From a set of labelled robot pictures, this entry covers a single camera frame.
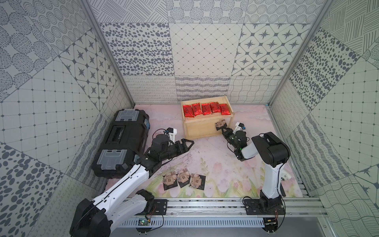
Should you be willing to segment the brown patterned tea bag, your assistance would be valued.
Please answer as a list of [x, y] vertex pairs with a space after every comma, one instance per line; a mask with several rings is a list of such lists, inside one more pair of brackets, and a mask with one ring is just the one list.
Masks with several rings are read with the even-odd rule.
[[206, 176], [192, 173], [190, 175], [189, 186], [194, 189], [204, 190], [205, 181], [206, 181]]
[[177, 175], [172, 172], [163, 176], [163, 188], [165, 191], [178, 186]]
[[217, 130], [217, 127], [223, 127], [223, 126], [228, 127], [225, 119], [222, 119], [215, 123], [216, 130]]
[[178, 171], [177, 181], [180, 188], [183, 188], [190, 183], [190, 173], [186, 168]]

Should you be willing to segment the red tea bag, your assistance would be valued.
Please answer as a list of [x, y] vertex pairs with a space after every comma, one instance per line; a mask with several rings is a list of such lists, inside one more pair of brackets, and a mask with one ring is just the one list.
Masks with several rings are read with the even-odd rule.
[[192, 105], [183, 105], [183, 113], [186, 118], [194, 118]]
[[195, 103], [195, 104], [192, 104], [191, 106], [192, 106], [193, 114], [195, 117], [203, 114], [200, 103]]
[[210, 103], [210, 108], [211, 108], [211, 111], [212, 113], [221, 113], [221, 107], [220, 107], [220, 104], [218, 102], [211, 102]]
[[219, 104], [222, 115], [231, 115], [228, 104]]
[[211, 109], [210, 103], [203, 103], [201, 105], [201, 108], [202, 108], [202, 114], [203, 115], [210, 115], [210, 114], [212, 114], [212, 109]]

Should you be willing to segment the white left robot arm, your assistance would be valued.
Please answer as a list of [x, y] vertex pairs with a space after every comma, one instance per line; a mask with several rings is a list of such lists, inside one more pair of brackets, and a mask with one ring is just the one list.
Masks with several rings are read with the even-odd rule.
[[151, 147], [124, 177], [93, 200], [85, 198], [78, 204], [70, 236], [108, 237], [130, 217], [152, 213], [155, 198], [152, 193], [141, 189], [130, 200], [125, 199], [163, 165], [188, 152], [193, 145], [192, 140], [173, 142], [168, 135], [157, 135]]

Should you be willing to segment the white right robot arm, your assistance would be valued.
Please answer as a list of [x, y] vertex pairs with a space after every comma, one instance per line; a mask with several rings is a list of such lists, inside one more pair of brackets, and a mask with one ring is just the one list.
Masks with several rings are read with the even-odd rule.
[[235, 129], [217, 125], [216, 129], [221, 130], [228, 144], [233, 146], [233, 153], [238, 160], [243, 162], [259, 155], [265, 163], [265, 180], [260, 193], [261, 207], [281, 205], [281, 177], [283, 167], [291, 155], [289, 147], [272, 132], [254, 136], [251, 138], [252, 143], [247, 144], [243, 124], [239, 124]]

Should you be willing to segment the light wooden shelf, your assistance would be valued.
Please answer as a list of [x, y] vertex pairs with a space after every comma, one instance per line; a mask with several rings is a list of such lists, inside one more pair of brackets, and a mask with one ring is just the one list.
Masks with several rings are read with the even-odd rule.
[[[188, 118], [184, 116], [184, 105], [192, 105], [195, 103], [203, 104], [210, 102], [219, 102], [220, 104], [227, 104], [231, 114], [222, 115], [221, 113], [215, 113], [211, 115], [198, 115], [194, 118]], [[235, 128], [235, 113], [226, 95], [212, 98], [181, 101], [181, 111], [184, 134], [185, 138], [188, 140], [221, 135], [221, 130], [216, 130], [216, 123], [223, 119], [226, 120], [228, 127], [232, 129]]]

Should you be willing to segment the black plastic toolbox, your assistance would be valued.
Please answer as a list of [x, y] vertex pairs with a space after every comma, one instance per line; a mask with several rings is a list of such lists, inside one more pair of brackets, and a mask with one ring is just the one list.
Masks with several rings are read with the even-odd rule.
[[91, 166], [97, 177], [122, 178], [132, 169], [145, 152], [149, 118], [139, 109], [115, 113]]

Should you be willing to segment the green circuit board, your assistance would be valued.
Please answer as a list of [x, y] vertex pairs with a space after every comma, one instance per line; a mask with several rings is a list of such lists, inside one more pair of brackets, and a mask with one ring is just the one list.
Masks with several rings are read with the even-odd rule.
[[150, 219], [140, 218], [138, 222], [138, 226], [150, 226]]

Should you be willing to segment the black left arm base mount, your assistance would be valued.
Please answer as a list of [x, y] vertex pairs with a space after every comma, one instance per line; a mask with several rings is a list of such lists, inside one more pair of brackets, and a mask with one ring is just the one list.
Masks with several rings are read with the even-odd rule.
[[155, 199], [154, 195], [144, 189], [139, 190], [136, 194], [144, 197], [147, 202], [145, 209], [139, 215], [165, 215], [167, 212], [167, 199]]

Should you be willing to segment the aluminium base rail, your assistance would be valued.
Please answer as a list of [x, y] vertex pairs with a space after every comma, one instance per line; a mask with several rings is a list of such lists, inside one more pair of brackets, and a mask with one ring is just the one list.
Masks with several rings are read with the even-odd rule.
[[[140, 228], [142, 231], [161, 228], [208, 227], [264, 227], [270, 219], [280, 223], [288, 218], [321, 219], [327, 212], [319, 198], [309, 197], [303, 182], [298, 186], [301, 197], [286, 196], [285, 215], [247, 215], [243, 198], [169, 198], [165, 215], [136, 215], [123, 222], [122, 228]], [[150, 219], [150, 226], [138, 226], [139, 219]]]

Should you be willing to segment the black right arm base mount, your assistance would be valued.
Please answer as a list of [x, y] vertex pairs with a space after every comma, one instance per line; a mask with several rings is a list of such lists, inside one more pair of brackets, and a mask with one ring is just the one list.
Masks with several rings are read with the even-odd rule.
[[261, 197], [259, 199], [244, 197], [242, 204], [247, 215], [285, 215], [286, 213], [282, 196], [277, 198]]

